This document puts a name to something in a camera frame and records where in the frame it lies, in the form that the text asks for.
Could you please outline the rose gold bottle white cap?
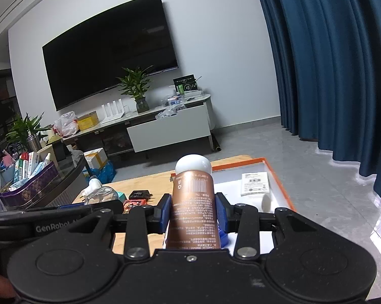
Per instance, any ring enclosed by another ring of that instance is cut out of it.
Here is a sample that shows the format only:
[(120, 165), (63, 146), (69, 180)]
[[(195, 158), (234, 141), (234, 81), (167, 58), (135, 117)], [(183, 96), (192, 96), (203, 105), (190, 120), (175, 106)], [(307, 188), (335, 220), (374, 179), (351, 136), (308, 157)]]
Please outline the rose gold bottle white cap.
[(221, 248), (212, 166), (202, 155), (186, 155), (176, 163), (165, 244), (169, 250)]

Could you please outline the clear glass refill bottle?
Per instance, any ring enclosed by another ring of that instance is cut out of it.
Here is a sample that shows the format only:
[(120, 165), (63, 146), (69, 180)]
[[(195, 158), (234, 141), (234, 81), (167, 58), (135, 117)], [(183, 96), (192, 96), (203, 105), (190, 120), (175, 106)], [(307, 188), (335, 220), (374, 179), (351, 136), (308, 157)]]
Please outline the clear glass refill bottle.
[(89, 179), (89, 185), (82, 190), (81, 195), (84, 204), (96, 204), (111, 200), (119, 200), (118, 192), (109, 186), (103, 185), (97, 178)]

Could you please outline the small black box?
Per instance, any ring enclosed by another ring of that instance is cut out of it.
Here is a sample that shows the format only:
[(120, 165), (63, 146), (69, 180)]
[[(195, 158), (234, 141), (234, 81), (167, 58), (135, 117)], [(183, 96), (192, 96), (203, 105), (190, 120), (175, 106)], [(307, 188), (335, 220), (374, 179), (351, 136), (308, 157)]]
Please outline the small black box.
[(130, 200), (150, 200), (152, 198), (152, 194), (149, 192), (149, 190), (135, 190), (132, 191), (129, 195)]

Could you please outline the colourful card box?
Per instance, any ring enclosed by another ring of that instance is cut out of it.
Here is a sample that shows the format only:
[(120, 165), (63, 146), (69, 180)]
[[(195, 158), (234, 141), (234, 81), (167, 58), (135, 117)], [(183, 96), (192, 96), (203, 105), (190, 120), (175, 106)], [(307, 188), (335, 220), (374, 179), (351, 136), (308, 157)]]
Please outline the colourful card box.
[(146, 199), (129, 199), (123, 202), (123, 213), (128, 214), (130, 210), (137, 206), (147, 205)]

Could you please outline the orange rimmed white tray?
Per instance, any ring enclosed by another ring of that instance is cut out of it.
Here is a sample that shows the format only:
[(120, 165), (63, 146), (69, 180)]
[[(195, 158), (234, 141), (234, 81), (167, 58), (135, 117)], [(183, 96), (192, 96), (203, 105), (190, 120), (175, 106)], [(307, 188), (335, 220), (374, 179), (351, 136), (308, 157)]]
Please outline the orange rimmed white tray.
[(224, 163), (213, 167), (214, 190), (223, 194), (226, 203), (217, 201), (220, 229), (227, 233), (222, 248), (236, 254), (238, 233), (243, 208), (253, 206), (259, 213), (272, 215), (276, 208), (294, 209), (290, 197), (278, 176), (264, 158)]

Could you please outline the white usb charger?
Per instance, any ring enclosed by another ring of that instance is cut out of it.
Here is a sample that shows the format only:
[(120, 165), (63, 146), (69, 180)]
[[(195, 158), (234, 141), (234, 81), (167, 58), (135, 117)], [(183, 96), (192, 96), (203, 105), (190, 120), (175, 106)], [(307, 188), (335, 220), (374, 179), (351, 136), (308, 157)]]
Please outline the white usb charger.
[(271, 212), (271, 195), (269, 194), (263, 194), (262, 200), (261, 200), (261, 211), (265, 213)]

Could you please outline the small white carton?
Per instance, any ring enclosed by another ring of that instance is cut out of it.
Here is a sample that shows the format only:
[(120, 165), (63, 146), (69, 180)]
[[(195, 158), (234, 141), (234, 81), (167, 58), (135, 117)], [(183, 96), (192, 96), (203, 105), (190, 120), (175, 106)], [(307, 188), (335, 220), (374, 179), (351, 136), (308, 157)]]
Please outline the small white carton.
[(250, 194), (270, 193), (270, 185), (267, 172), (243, 173), (241, 180), (242, 196)]

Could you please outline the teal and white box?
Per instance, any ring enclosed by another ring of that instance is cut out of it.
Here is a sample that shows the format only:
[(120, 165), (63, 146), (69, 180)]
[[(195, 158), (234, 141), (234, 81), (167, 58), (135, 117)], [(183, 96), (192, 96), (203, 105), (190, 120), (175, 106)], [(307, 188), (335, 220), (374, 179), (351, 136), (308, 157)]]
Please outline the teal and white box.
[(117, 194), (118, 194), (118, 200), (120, 202), (124, 202), (127, 199), (123, 192), (117, 192)]

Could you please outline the purple basket of items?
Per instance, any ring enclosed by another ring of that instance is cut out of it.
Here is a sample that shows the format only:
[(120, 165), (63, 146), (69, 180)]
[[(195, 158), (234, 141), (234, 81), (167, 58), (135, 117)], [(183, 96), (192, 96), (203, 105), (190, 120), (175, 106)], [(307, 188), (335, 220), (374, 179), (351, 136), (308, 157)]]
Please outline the purple basket of items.
[(52, 153), (47, 153), (41, 161), (37, 152), (30, 152), (28, 160), (19, 159), (16, 162), (13, 183), (0, 193), (0, 199), (6, 208), (16, 209), (29, 205), (50, 190), (58, 178), (53, 157)]

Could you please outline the cardboard box on floor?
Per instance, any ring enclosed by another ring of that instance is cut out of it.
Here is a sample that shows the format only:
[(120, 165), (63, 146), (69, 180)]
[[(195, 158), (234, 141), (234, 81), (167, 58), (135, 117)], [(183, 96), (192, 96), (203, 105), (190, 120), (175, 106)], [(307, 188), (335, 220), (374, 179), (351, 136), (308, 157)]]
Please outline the cardboard box on floor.
[(102, 169), (109, 160), (103, 147), (84, 152), (84, 157), (91, 169)]

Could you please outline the dark side counter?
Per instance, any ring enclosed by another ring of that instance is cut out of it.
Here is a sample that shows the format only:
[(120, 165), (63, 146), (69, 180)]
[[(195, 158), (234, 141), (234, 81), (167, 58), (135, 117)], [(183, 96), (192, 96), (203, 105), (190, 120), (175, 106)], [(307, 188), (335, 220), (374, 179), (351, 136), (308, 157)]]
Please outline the dark side counter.
[(36, 176), (14, 191), (6, 185), (0, 189), (0, 199), (9, 210), (22, 210), (70, 204), (87, 186), (83, 174), (87, 166), (82, 152), (75, 151), (63, 141), (43, 150), (51, 155), (51, 162)]

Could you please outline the white tv console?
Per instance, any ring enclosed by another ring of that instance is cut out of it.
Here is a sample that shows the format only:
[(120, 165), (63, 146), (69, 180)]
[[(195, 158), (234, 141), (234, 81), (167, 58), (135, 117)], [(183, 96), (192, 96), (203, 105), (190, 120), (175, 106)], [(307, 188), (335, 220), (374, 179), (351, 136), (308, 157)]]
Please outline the white tv console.
[(164, 106), (142, 113), (129, 112), (119, 119), (79, 131), (64, 142), (83, 152), (102, 147), (108, 157), (127, 152), (146, 152), (200, 138), (207, 138), (211, 150), (219, 151), (220, 146), (213, 134), (215, 120), (211, 96), (204, 94), (188, 98), (184, 105), (185, 109), (176, 115), (162, 119), (155, 117), (164, 111)]

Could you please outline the left potted plant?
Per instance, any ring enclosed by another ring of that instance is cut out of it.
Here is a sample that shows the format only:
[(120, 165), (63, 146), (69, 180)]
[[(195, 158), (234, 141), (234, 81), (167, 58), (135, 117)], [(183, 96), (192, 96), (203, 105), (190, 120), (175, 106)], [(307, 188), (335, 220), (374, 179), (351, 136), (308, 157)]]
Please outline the left potted plant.
[(53, 129), (53, 125), (41, 126), (41, 120), (44, 113), (30, 118), (28, 114), (25, 117), (16, 116), (10, 131), (6, 134), (6, 140), (11, 144), (18, 144), (26, 149), (27, 152), (35, 151), (31, 141), (36, 141), (36, 147), (41, 149), (41, 140), (47, 137), (46, 132)]

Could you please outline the white router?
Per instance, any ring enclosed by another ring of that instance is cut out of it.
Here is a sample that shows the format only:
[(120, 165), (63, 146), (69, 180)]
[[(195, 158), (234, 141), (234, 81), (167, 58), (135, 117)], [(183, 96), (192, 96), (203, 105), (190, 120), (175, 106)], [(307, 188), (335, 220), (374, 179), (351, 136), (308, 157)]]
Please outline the white router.
[(102, 111), (105, 117), (100, 123), (106, 124), (122, 118), (125, 114), (125, 107), (123, 106), (123, 101), (119, 99), (118, 101), (114, 100), (113, 102), (103, 104)]

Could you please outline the yellow box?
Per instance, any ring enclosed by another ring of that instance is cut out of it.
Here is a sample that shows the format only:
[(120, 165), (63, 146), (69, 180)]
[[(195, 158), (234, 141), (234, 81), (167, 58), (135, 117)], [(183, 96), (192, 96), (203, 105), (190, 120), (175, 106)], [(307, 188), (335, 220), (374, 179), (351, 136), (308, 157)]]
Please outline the yellow box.
[(89, 112), (86, 115), (77, 118), (79, 131), (84, 131), (93, 128), (99, 124), (99, 119), (96, 111)]

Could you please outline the white plastic bag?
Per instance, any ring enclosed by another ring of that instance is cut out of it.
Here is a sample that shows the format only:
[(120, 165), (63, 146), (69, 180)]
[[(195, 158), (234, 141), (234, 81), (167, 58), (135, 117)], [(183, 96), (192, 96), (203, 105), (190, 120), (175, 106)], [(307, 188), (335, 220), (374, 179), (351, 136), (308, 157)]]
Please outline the white plastic bag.
[(73, 111), (62, 114), (54, 122), (54, 131), (61, 137), (70, 137), (79, 130), (76, 114)]

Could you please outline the black green sign card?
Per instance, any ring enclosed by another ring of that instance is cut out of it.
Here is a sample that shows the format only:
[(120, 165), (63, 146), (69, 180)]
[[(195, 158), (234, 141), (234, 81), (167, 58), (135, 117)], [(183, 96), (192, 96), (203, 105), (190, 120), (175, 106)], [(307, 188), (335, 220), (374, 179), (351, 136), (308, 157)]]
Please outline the black green sign card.
[(183, 95), (189, 91), (196, 91), (198, 89), (197, 81), (193, 74), (185, 75), (173, 80), (177, 94)]

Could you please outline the potted green plant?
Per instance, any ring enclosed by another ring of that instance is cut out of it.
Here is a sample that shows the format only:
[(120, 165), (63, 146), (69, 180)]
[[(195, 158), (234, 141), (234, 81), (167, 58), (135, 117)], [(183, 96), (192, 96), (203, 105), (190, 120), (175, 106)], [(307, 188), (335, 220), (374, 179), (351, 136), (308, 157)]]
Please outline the potted green plant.
[(130, 96), (135, 100), (138, 113), (146, 112), (150, 109), (146, 101), (145, 93), (150, 88), (149, 82), (151, 79), (149, 78), (148, 70), (152, 67), (153, 66), (149, 66), (145, 69), (141, 67), (136, 67), (135, 69), (123, 67), (125, 76), (117, 77), (119, 80), (118, 90), (120, 94)]

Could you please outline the black television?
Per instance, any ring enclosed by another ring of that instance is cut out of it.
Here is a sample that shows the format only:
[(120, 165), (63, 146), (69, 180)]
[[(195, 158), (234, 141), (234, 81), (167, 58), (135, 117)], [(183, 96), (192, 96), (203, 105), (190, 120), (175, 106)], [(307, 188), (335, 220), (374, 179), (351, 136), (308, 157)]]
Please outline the black television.
[(43, 58), (56, 110), (118, 85), (130, 70), (178, 67), (162, 0), (131, 0), (46, 43)]

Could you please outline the blue curtain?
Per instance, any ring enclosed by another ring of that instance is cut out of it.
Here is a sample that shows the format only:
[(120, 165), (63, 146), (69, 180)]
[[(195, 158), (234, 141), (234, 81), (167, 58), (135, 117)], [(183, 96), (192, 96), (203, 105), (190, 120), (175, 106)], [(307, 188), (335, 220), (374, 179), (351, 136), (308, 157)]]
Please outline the blue curtain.
[(381, 0), (260, 0), (281, 123), (375, 176), (381, 198)]

